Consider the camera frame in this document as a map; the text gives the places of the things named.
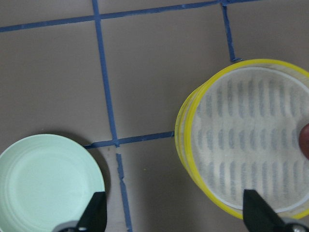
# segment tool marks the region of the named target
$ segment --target plate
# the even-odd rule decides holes
[[[75,226],[96,191],[105,191],[104,180],[81,145],[53,134],[24,138],[0,156],[0,230]]]

